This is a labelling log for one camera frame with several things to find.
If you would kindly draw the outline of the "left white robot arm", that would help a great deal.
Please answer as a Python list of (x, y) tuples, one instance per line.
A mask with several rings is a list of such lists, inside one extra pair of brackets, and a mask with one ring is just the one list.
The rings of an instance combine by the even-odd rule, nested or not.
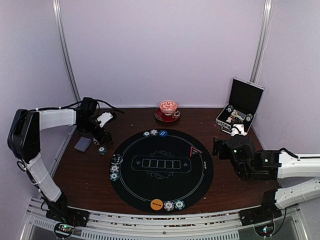
[(35, 109), (18, 109), (9, 130), (7, 145), (27, 172), (33, 184), (49, 202), (57, 203), (63, 195), (45, 167), (41, 156), (40, 133), (46, 129), (75, 126), (90, 133), (97, 145), (109, 143), (112, 135), (105, 125), (116, 119), (116, 107), (99, 113), (101, 100), (85, 97), (76, 103)]

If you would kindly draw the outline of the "triangular all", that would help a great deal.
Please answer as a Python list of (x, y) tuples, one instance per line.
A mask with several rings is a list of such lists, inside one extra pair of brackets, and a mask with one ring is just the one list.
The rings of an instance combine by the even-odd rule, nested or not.
[(193, 156), (196, 156), (196, 155), (201, 155), (203, 152), (193, 146), (190, 147), (190, 158), (192, 158)]

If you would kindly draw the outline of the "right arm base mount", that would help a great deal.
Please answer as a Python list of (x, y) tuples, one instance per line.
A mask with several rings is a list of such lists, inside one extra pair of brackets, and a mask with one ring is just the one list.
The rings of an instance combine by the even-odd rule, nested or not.
[(276, 234), (275, 219), (282, 216), (282, 211), (275, 204), (263, 203), (260, 206), (239, 211), (241, 225), (253, 225), (255, 233), (262, 238), (269, 238)]

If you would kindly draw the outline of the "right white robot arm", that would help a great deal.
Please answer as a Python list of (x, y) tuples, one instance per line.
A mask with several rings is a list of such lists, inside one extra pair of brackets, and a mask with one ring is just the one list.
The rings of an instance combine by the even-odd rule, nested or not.
[(266, 191), (256, 210), (259, 220), (268, 220), (275, 212), (320, 196), (319, 154), (297, 154), (286, 148), (256, 150), (252, 139), (236, 134), (229, 139), (213, 139), (212, 154), (229, 160), (237, 176), (249, 180), (279, 180), (304, 177), (308, 181)]

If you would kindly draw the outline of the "orange big blind button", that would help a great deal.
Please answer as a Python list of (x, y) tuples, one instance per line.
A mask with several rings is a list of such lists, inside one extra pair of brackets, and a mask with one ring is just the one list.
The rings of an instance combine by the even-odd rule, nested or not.
[(162, 200), (155, 198), (150, 202), (150, 207), (154, 211), (159, 211), (163, 208), (164, 203)]

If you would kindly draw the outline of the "blue small blind button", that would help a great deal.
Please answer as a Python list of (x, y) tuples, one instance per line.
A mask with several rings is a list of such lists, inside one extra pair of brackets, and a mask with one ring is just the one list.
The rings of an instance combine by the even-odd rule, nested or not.
[(167, 132), (166, 130), (160, 130), (160, 131), (158, 132), (158, 135), (159, 135), (160, 137), (166, 137), (166, 136), (168, 135), (168, 132)]

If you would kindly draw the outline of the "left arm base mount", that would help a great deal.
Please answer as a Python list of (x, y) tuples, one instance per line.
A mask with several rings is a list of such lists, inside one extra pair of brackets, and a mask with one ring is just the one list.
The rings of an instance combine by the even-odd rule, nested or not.
[(46, 218), (57, 221), (53, 227), (53, 233), (58, 239), (65, 240), (74, 233), (76, 227), (87, 226), (90, 213), (86, 210), (69, 207), (64, 193), (57, 201), (49, 201), (45, 196), (42, 196), (41, 199), (43, 202), (40, 208), (46, 212)]

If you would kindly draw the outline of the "clear dealer button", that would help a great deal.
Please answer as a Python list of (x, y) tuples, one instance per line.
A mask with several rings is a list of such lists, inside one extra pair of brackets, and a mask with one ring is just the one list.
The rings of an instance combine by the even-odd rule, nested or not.
[(123, 161), (123, 157), (121, 154), (113, 154), (110, 159), (110, 163), (112, 165), (119, 165), (122, 163), (122, 161)]

